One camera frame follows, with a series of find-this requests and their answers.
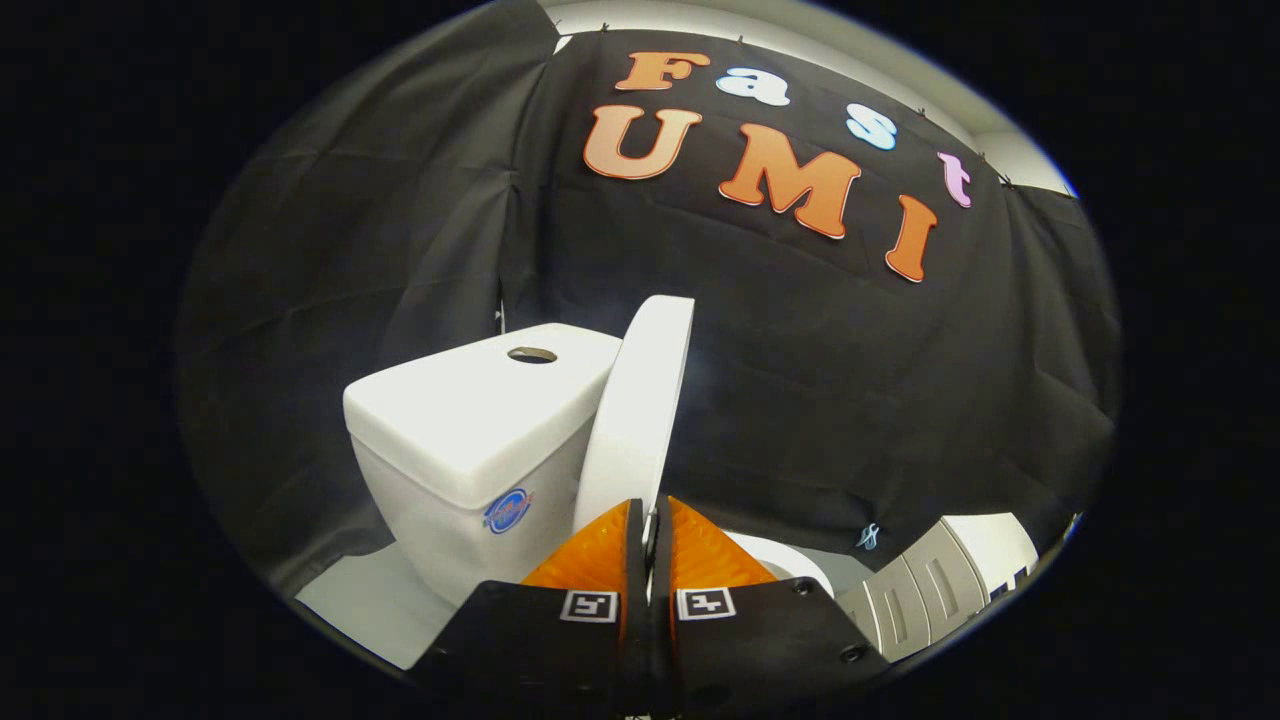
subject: letter s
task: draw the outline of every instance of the letter s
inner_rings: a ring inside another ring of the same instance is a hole
[[[893,120],[856,102],[849,105],[846,110],[852,119],[847,120],[845,126],[849,127],[849,132],[854,133],[854,137],[865,140],[881,150],[893,149],[896,142],[893,136],[897,135],[897,126],[893,124]]]

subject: orange gripper pad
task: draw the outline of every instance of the orange gripper pad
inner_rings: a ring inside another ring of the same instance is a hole
[[[777,580],[714,523],[675,497],[669,500],[672,591],[733,588]]]

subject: toilet tank lid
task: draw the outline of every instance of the toilet tank lid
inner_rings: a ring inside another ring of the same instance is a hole
[[[347,430],[440,500],[477,510],[595,414],[620,345],[552,323],[396,365],[347,386]],[[554,360],[520,361],[516,348]]]

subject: black fabric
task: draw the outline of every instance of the black fabric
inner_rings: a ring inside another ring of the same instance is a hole
[[[1119,323],[1096,238],[1068,196],[1004,187],[964,143],[844,76],[717,38],[643,31],[559,40],[499,3],[347,78],[273,137],[214,217],[178,328],[183,436],[215,512],[276,589],[389,542],[342,418],[349,382],[507,328],[621,337],[650,295],[696,300],[663,489],[717,523],[854,552],[878,569],[942,514],[1012,511],[1037,547],[1106,459]],[[643,50],[710,56],[667,91],[616,90]],[[776,108],[717,90],[732,67],[788,82]],[[882,151],[845,127],[865,104]],[[640,156],[663,108],[698,111],[645,181],[590,170],[604,104],[637,105]],[[833,241],[722,197],[744,122],[797,160],[861,167]],[[969,209],[936,152],[961,159]],[[938,217],[910,283],[884,266],[899,195]],[[854,550],[869,523],[873,551]]]
[[[215,514],[276,589],[317,552],[390,541],[342,391],[497,332],[516,128],[558,37],[527,1],[406,42],[271,137],[212,218],[177,328],[179,418]]]
[[[618,91],[635,51],[703,53],[664,91]],[[748,67],[788,82],[786,106],[717,90]],[[882,151],[845,126],[850,102],[897,126]],[[641,108],[622,152],[653,146],[657,110],[703,115],[663,174],[596,174],[582,149],[599,105]],[[1012,511],[1044,550],[1083,510],[1119,405],[1119,323],[1101,249],[1079,204],[1004,187],[959,140],[861,83],[772,51],[685,33],[573,37],[529,113],[521,204],[503,249],[508,328],[549,320],[622,336],[640,304],[696,300],[663,489],[739,530],[851,552],[881,527],[878,569],[942,514]],[[861,167],[846,237],[833,241],[722,197],[740,126],[783,132],[804,164]],[[961,159],[960,208],[936,152]],[[925,281],[886,265],[899,195],[938,217]]]

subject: white letter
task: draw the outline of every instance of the white letter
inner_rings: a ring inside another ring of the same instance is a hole
[[[765,105],[777,108],[791,104],[787,97],[787,81],[776,74],[751,68],[730,68],[728,74],[733,77],[719,78],[716,81],[716,87],[730,95],[755,97]]]
[[[845,124],[849,126],[849,132],[854,133],[854,137],[865,140],[881,150],[893,149],[893,136],[897,135],[897,126],[893,124],[893,120],[867,105],[852,104],[847,110],[852,119]]]

